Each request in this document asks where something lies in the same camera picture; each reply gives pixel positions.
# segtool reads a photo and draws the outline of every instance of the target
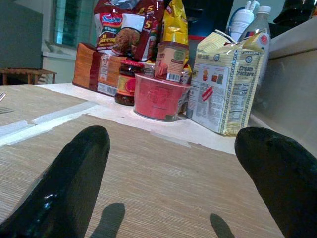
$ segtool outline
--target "red container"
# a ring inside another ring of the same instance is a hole
[[[144,74],[135,74],[135,79],[134,111],[156,120],[175,121],[190,86]]]

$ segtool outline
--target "white bottle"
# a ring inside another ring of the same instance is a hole
[[[257,34],[258,32],[265,30],[266,33],[268,33],[269,35],[268,42],[270,43],[270,30],[269,30],[269,24],[267,20],[270,12],[271,12],[270,6],[260,6],[256,19],[247,27],[247,29],[245,29],[239,41],[242,41],[247,37],[253,36]],[[263,59],[264,62],[260,71],[257,90],[259,90],[264,78],[266,66],[268,63],[268,55],[269,55],[269,44],[268,44],[268,47],[265,49],[264,59]]]
[[[258,6],[259,3],[257,1],[248,1],[245,8],[238,10],[235,14],[233,14],[231,18],[231,23],[229,26],[230,36],[238,41],[241,34],[244,30],[250,25],[250,23],[254,20],[253,10]]]

